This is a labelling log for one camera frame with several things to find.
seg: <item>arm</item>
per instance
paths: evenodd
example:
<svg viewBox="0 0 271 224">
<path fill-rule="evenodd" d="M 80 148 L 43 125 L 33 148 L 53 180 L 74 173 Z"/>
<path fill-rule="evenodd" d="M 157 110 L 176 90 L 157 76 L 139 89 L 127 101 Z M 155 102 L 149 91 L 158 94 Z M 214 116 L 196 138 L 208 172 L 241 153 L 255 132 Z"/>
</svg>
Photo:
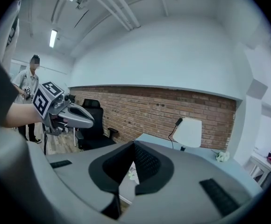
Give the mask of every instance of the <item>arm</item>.
<svg viewBox="0 0 271 224">
<path fill-rule="evenodd" d="M 17 85 L 13 84 L 14 87 L 16 88 L 16 90 L 18 91 L 19 94 L 23 95 L 24 91 L 22 89 L 20 89 Z"/>
<path fill-rule="evenodd" d="M 23 95 L 24 94 L 24 91 L 20 88 L 20 85 L 22 84 L 22 81 L 24 79 L 24 76 L 25 76 L 25 71 L 22 70 L 21 72 L 19 72 L 17 74 L 17 76 L 14 78 L 13 80 L 13 85 L 14 87 L 16 88 L 16 90 L 18 91 L 19 94 Z"/>
<path fill-rule="evenodd" d="M 13 103 L 3 124 L 6 128 L 42 122 L 42 119 L 33 104 Z"/>
</svg>

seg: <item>black office chair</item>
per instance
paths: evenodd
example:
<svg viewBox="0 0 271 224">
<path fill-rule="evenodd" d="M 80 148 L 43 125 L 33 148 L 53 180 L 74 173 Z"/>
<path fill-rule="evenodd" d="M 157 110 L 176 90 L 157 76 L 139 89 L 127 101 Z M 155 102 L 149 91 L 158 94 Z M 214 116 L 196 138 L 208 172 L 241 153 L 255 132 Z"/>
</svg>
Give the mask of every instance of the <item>black office chair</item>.
<svg viewBox="0 0 271 224">
<path fill-rule="evenodd" d="M 102 126 L 103 109 L 100 107 L 99 101 L 85 99 L 82 106 L 93 116 L 94 125 L 89 129 L 80 129 L 75 132 L 78 148 L 89 150 L 115 144 L 116 142 L 112 140 L 112 136 L 114 133 L 118 133 L 118 130 L 108 128 L 110 131 L 109 137 L 104 135 Z"/>
</svg>

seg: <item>white lamp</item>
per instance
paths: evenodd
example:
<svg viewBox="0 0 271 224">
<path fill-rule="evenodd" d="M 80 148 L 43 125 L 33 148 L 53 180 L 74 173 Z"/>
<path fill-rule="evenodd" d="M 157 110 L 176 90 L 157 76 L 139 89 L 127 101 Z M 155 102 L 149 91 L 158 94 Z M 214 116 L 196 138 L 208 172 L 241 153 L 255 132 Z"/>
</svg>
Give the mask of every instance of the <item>white lamp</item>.
<svg viewBox="0 0 271 224">
<path fill-rule="evenodd" d="M 182 118 L 177 130 L 173 134 L 173 139 L 186 147 L 200 147 L 202 136 L 202 121 L 192 118 Z"/>
</svg>

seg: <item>table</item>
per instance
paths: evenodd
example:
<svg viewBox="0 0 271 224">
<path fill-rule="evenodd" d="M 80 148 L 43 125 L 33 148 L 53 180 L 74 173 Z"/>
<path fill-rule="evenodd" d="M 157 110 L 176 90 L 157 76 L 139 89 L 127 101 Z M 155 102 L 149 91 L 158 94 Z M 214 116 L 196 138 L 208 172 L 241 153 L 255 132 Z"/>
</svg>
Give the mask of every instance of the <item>table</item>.
<svg viewBox="0 0 271 224">
<path fill-rule="evenodd" d="M 144 141 L 149 143 L 158 144 L 164 147 L 168 147 L 172 149 L 172 143 L 169 140 L 164 140 L 146 133 L 143 133 L 140 137 L 138 137 L 136 140 L 138 141 Z M 173 142 L 174 149 L 180 150 L 182 145 L 180 145 L 177 142 Z M 214 164 L 216 167 L 218 167 L 223 172 L 227 173 L 229 176 L 236 179 L 245 189 L 247 192 L 252 196 L 256 196 L 260 192 L 262 192 L 261 187 L 257 182 L 249 175 L 247 171 L 244 170 L 244 168 L 237 163 L 234 159 L 230 158 L 227 162 L 218 162 L 215 159 L 215 155 L 213 151 L 218 152 L 217 149 L 210 149 L 210 148 L 191 148 L 187 147 L 184 152 L 198 155 L 212 164 Z M 119 187 L 119 193 L 120 198 L 127 202 L 128 204 L 132 203 L 132 200 L 135 197 L 134 189 L 135 189 L 136 183 L 135 181 L 132 181 L 129 179 L 128 175 L 125 176 L 123 179 L 120 187 Z"/>
<path fill-rule="evenodd" d="M 250 175 L 253 176 L 256 172 L 257 167 L 260 168 L 263 171 L 263 174 L 261 178 L 258 181 L 259 185 L 262 185 L 262 183 L 265 181 L 267 175 L 271 172 L 271 164 L 267 161 L 266 158 L 263 156 L 253 152 L 250 161 L 254 164 L 254 167 L 252 171 L 250 172 Z"/>
</svg>

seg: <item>red brick wall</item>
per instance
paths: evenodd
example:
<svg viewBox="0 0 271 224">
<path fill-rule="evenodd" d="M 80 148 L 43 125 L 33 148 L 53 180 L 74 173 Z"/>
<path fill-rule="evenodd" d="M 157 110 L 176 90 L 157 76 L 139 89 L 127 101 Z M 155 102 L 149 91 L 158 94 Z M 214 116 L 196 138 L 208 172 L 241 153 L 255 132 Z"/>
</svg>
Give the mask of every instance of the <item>red brick wall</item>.
<svg viewBox="0 0 271 224">
<path fill-rule="evenodd" d="M 201 147 L 226 149 L 235 118 L 234 100 L 192 91 L 97 86 L 71 88 L 71 94 L 79 105 L 85 98 L 100 101 L 105 133 L 117 129 L 116 142 L 142 133 L 168 139 L 175 122 L 186 116 L 202 120 Z"/>
</svg>

